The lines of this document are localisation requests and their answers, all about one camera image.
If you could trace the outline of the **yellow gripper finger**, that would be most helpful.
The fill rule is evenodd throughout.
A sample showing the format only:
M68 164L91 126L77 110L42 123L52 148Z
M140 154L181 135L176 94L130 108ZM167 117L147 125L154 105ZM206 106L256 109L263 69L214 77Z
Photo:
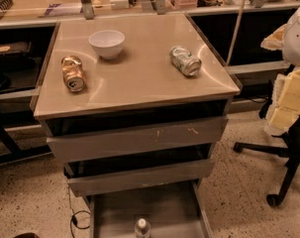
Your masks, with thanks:
M281 51L284 47L284 32L286 25L280 26L268 37L264 38L260 46L269 51Z
M287 132L300 116L300 67L274 81L272 103L265 115L264 131L270 135Z

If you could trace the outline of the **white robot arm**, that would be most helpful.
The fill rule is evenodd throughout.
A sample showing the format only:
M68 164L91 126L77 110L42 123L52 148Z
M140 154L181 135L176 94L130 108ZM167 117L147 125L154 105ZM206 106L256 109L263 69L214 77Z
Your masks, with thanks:
M289 74L280 73L275 79L272 103L265 115L265 131L279 136L288 132L300 116L300 7L260 46L270 51L282 51L283 59L294 65Z

